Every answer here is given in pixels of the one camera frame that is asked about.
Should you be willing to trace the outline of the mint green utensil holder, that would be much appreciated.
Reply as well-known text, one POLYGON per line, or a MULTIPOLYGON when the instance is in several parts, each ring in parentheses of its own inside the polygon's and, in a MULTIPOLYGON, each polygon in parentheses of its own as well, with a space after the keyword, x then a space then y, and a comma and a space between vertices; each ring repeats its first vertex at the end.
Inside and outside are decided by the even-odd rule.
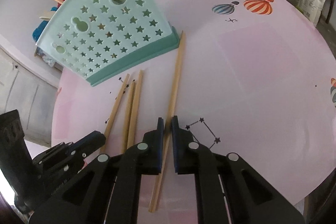
POLYGON ((179 46, 155 0, 65 0, 37 46, 96 86, 179 46))

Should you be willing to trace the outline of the blue plastic bag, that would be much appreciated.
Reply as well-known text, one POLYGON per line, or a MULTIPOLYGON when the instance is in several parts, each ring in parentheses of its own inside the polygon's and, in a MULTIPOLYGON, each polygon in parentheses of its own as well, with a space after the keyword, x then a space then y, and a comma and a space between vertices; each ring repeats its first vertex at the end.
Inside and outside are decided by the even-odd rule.
POLYGON ((38 41, 39 37, 41 36, 43 30, 46 28, 46 25, 48 24, 50 18, 52 17, 52 14, 57 11, 57 7, 52 7, 50 11, 44 12, 42 16, 40 16, 40 19, 42 22, 39 24, 39 26, 34 30, 32 37, 35 42, 38 41))

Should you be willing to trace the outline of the white door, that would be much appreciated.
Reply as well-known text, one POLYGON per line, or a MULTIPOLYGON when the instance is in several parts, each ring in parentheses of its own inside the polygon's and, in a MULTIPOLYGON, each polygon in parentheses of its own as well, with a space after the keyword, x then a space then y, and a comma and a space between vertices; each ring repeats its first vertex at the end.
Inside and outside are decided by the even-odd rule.
POLYGON ((18 110, 26 140, 51 146, 56 91, 1 51, 1 113, 18 110))

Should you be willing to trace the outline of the wooden chopstick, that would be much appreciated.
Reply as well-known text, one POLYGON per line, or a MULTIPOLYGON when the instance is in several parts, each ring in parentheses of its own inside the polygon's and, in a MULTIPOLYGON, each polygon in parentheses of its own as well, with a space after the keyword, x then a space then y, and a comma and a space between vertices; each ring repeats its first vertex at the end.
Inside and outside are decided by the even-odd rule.
POLYGON ((161 169, 161 173, 156 177, 155 182, 154 182, 153 190, 151 193, 151 199, 149 203, 149 208, 148 208, 148 211, 150 213, 154 213, 157 210, 157 206, 159 203, 159 196, 160 196, 161 186, 163 182, 163 175, 165 173, 167 155, 169 151, 169 144, 170 144, 170 137, 171 137, 171 120, 174 116, 175 106, 176 106, 177 97, 178 97, 179 81, 181 78, 185 47, 186 47, 186 33, 182 31, 178 53, 177 53, 177 58, 175 62, 174 77, 173 77, 170 99, 169 99, 169 107, 167 111, 166 123, 165 123, 165 128, 164 128, 162 169, 161 169))
POLYGON ((123 123, 123 131, 122 131, 122 142, 121 142, 121 153, 124 153, 127 149, 127 140, 128 140, 128 131, 130 125, 130 116, 131 116, 131 108, 133 104, 133 96, 135 90, 135 81, 131 82, 128 97, 127 97, 127 104, 125 110, 125 119, 123 123))
POLYGON ((99 153, 105 153, 105 148, 106 148, 106 144, 107 144, 107 141, 108 141, 108 138, 109 138, 109 135, 110 135, 110 132, 112 131, 112 127, 114 125, 114 120, 116 118, 116 115, 117 115, 117 112, 118 112, 118 109, 119 109, 119 106, 120 106, 120 103, 121 103, 121 99, 123 97, 123 91, 125 90, 126 88, 126 85, 127 85, 127 82, 129 80, 129 77, 130 77, 130 74, 128 73, 126 76, 125 76, 125 79, 121 85, 121 88, 117 94, 117 97, 116 97, 116 100, 114 102, 114 105, 113 105, 113 108, 112 108, 112 111, 110 113, 110 116, 109 116, 109 119, 108 119, 108 123, 106 125, 106 128, 105 128, 105 131, 104 131, 104 136, 106 138, 106 142, 105 144, 100 148, 100 151, 99 153))
POLYGON ((142 78, 143 78, 143 70, 140 70, 138 74, 138 79, 135 82, 135 91, 130 115, 129 133, 127 138, 127 148, 130 148, 131 146, 134 145, 135 132, 137 128, 139 99, 141 95, 142 78))

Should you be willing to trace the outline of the pink balloon tablecloth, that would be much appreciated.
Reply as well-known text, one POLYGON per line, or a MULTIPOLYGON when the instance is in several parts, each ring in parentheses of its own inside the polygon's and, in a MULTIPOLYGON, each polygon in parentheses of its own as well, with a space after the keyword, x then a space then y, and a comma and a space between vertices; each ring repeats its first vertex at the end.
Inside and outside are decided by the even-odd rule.
MULTIPOLYGON (((239 154, 290 203, 310 194, 335 169, 335 58, 321 34, 286 0, 273 12, 246 0, 155 0, 186 35, 175 115, 211 151, 239 154), (215 5, 238 1, 231 15, 215 5)), ((177 50, 91 87, 64 68, 52 121, 52 145, 104 132, 130 74, 143 70, 135 143, 169 107, 177 50)), ((158 210, 148 212, 155 176, 143 176, 138 223, 197 223, 194 176, 174 172, 171 144, 158 210)))

